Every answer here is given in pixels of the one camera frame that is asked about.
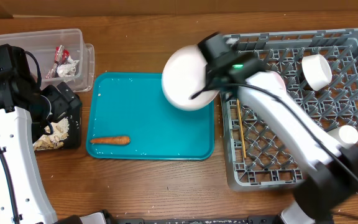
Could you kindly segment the clear plastic bin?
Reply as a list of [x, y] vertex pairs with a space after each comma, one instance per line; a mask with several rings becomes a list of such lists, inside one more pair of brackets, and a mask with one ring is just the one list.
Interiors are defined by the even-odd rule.
[[[45, 30], [0, 35], [0, 45], [9, 44], [29, 51], [37, 59], [42, 75], [41, 88], [65, 82], [74, 92], [90, 91], [94, 78], [94, 47], [83, 40], [79, 29]], [[59, 67], [54, 77], [48, 77], [55, 49], [64, 47], [70, 58]]]

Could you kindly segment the grey dishwasher rack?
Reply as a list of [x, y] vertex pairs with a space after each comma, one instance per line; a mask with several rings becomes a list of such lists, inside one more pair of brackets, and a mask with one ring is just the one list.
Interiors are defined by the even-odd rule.
[[[358, 29], [227, 34], [240, 52], [252, 52], [279, 73], [289, 95], [325, 131], [350, 125], [358, 131]], [[306, 87], [303, 57], [322, 55], [333, 73], [330, 84]], [[250, 109], [242, 110], [247, 158], [242, 146], [236, 101], [221, 95], [223, 141], [228, 186], [235, 191], [293, 187], [303, 180], [294, 157], [273, 131]]]

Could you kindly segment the orange carrot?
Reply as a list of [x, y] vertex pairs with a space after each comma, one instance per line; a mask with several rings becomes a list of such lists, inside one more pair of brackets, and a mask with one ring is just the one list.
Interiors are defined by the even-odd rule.
[[113, 136], [113, 137], [95, 138], [92, 139], [90, 143], [125, 146], [131, 143], [131, 139], [129, 136]]

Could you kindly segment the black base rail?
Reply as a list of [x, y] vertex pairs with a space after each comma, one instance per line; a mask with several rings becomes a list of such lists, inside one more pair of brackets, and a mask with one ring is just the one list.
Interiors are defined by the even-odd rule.
[[78, 216], [72, 215], [58, 220], [54, 224], [279, 224], [283, 223], [278, 215], [253, 215], [247, 218], [218, 218], [218, 219], [171, 219], [171, 220], [144, 220], [143, 218], [114, 218], [107, 210]]

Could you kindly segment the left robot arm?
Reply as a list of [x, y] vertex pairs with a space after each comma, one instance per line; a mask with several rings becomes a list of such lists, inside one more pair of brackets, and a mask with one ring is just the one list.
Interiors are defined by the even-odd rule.
[[53, 134], [53, 123], [81, 107], [61, 82], [41, 89], [20, 47], [0, 45], [0, 223], [56, 223], [40, 178], [33, 144]]

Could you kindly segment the teal serving tray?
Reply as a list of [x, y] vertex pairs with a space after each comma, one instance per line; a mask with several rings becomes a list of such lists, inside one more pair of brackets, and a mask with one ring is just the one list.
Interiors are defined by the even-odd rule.
[[[113, 136], [131, 143], [90, 143]], [[87, 140], [97, 159], [205, 160], [214, 151], [214, 104], [183, 111], [165, 98], [159, 73], [104, 73], [94, 82]]]

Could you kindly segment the pile of peanut shells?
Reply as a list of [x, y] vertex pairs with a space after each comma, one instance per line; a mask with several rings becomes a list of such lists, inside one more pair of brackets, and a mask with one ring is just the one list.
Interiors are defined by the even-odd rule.
[[43, 135], [39, 140], [33, 143], [35, 151], [43, 151], [50, 149], [60, 149], [64, 146], [64, 140], [68, 137], [68, 133], [55, 131], [51, 135]]

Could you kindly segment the white paper cup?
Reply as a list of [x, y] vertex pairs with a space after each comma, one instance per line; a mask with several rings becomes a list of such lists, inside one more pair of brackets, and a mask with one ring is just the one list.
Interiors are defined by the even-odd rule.
[[355, 127], [344, 125], [328, 131], [328, 134], [339, 141], [339, 143], [349, 149], [358, 142], [358, 131]]

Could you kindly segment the wooden chopstick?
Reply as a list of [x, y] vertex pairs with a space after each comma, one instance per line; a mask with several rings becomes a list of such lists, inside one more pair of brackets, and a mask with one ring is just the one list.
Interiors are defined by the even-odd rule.
[[245, 160], [247, 158], [247, 154], [246, 154], [245, 139], [244, 139], [244, 128], [243, 128], [243, 123], [242, 123], [242, 110], [241, 110], [242, 107], [241, 107], [239, 99], [236, 100], [236, 106], [237, 106], [237, 117], [238, 117], [238, 121], [239, 121], [242, 156]]

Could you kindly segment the aluminium foil ball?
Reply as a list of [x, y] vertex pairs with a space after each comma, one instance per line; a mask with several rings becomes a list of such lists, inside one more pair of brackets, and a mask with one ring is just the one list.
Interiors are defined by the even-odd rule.
[[64, 64], [61, 64], [57, 68], [57, 75], [59, 77], [70, 77], [74, 76], [76, 72], [76, 66], [78, 65], [78, 60], [73, 60], [70, 57], [67, 58]]

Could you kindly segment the red snack wrapper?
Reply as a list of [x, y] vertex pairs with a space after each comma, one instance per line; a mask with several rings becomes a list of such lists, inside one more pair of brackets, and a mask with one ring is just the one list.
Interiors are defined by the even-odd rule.
[[67, 51], [63, 45], [56, 47], [53, 65], [52, 68], [48, 71], [46, 78], [54, 78], [57, 74], [57, 68], [61, 64], [65, 63], [69, 56], [69, 51]]

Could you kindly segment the pile of rice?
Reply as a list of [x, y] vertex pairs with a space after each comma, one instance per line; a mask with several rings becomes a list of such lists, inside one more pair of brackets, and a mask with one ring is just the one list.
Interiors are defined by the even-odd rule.
[[49, 139], [53, 142], [60, 142], [68, 137], [68, 131], [70, 128], [68, 118], [63, 118], [58, 123], [52, 123], [53, 134], [49, 135]]

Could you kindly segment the pink bowl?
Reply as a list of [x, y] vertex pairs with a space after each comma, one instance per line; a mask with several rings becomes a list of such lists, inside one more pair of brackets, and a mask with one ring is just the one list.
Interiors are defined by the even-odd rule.
[[286, 86], [285, 86], [285, 82], [282, 79], [282, 77], [277, 73], [277, 72], [273, 72], [271, 71], [272, 76], [274, 77], [275, 81], [277, 82], [278, 86], [280, 87], [280, 89], [282, 89], [283, 91], [286, 90]]

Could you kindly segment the white round plate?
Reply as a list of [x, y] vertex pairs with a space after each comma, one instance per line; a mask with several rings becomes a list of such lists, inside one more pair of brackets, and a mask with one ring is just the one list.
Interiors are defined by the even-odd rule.
[[196, 45], [182, 47], [168, 59], [162, 72], [162, 90], [174, 107], [185, 111], [199, 110], [218, 95], [217, 90], [210, 90], [191, 99], [206, 85], [206, 64]]

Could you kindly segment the white bowl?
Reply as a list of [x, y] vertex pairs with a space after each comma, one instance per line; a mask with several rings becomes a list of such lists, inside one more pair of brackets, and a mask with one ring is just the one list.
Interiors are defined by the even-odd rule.
[[301, 67], [307, 83], [314, 91], [318, 91], [331, 83], [333, 77], [331, 67], [322, 55], [303, 57]]

